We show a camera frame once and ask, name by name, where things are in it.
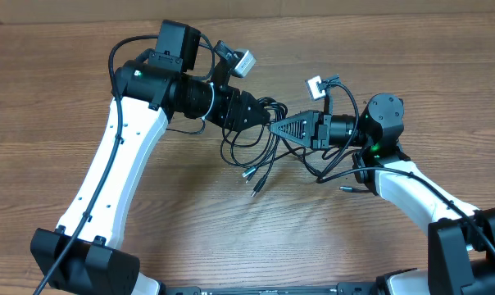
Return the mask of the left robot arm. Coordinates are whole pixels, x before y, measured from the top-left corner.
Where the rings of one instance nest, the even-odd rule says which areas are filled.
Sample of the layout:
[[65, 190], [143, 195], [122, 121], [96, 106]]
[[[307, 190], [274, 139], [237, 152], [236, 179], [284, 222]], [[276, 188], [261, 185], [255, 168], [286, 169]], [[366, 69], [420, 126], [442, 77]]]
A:
[[229, 85], [256, 59], [189, 25], [164, 20], [154, 48], [109, 66], [112, 100], [102, 140], [79, 192], [53, 230], [37, 229], [30, 251], [42, 286], [73, 294], [163, 294], [136, 256], [122, 251], [125, 224], [152, 150], [175, 113], [240, 132], [270, 115]]

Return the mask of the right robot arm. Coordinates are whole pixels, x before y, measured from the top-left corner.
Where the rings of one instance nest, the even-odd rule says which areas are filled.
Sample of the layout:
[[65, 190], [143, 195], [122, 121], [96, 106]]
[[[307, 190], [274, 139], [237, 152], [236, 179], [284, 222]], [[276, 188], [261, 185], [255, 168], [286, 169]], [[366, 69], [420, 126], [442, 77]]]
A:
[[495, 294], [495, 208], [480, 210], [427, 178], [403, 152], [404, 104], [391, 93], [373, 96], [359, 116], [304, 111], [270, 132], [305, 148], [348, 144], [358, 183], [398, 207], [428, 239], [426, 270], [382, 275], [369, 294]]

